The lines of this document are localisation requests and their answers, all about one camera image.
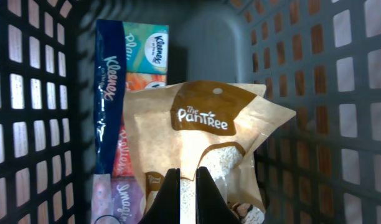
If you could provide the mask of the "brown white coconut pouch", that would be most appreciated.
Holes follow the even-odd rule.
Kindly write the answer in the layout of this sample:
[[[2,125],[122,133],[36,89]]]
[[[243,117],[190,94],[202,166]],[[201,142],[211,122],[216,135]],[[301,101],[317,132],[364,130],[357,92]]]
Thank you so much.
[[[180,221],[194,223],[196,171],[205,167],[242,223],[265,208],[254,151],[295,112],[264,98],[260,84],[185,82],[125,94],[123,116],[134,176],[149,210],[169,169],[180,171]]]

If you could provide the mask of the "multicolour Kleenex tissue multipack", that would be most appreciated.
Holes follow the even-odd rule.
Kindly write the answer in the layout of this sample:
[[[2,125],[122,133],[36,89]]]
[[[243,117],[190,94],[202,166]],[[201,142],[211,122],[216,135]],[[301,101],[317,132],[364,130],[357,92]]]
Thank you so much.
[[[166,85],[169,26],[98,20],[95,33],[96,164],[92,223],[139,223],[146,199],[134,177],[125,93]]]

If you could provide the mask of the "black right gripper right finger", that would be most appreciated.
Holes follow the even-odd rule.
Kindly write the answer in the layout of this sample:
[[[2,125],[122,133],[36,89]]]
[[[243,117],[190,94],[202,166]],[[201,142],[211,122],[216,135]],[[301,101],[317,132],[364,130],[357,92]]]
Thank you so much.
[[[195,189],[197,224],[241,224],[227,207],[206,167],[197,169]]]

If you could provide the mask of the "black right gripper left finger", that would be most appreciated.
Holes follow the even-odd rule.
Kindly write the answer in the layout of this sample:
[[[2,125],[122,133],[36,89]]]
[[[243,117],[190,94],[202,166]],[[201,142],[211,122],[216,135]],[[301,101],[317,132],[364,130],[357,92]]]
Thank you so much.
[[[180,169],[169,169],[140,224],[180,224]]]

